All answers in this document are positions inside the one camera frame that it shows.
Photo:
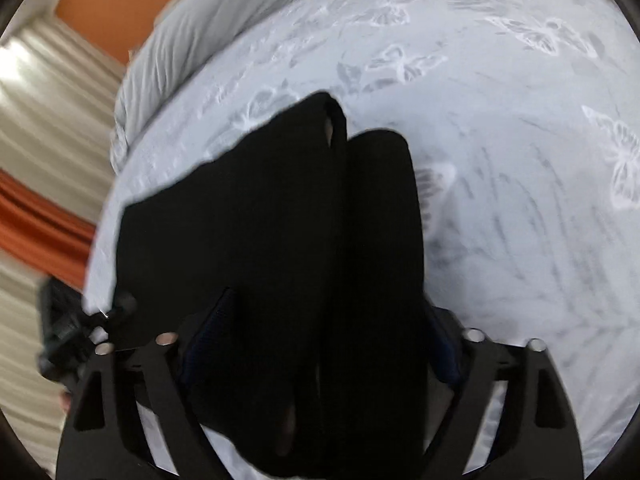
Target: orange curtain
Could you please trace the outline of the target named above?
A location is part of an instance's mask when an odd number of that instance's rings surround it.
[[[95,226],[0,170],[0,248],[82,290]]]

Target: white bedspread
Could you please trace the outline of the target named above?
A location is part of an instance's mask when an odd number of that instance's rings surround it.
[[[106,205],[87,309],[110,304],[125,204],[318,89],[340,101],[351,135],[405,135],[428,293],[491,338],[547,341],[592,470],[640,398],[640,46],[605,0],[286,7],[208,62],[147,131]]]

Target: black garment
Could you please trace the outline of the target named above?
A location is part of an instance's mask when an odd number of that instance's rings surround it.
[[[198,420],[246,460],[280,477],[407,478],[422,454],[426,361],[422,229],[399,134],[347,143],[340,107],[312,95],[127,207],[116,265],[116,293],[138,303],[111,334],[118,348],[222,305],[207,369],[193,372],[207,362],[196,353],[181,377]],[[291,406],[296,436],[280,457]]]

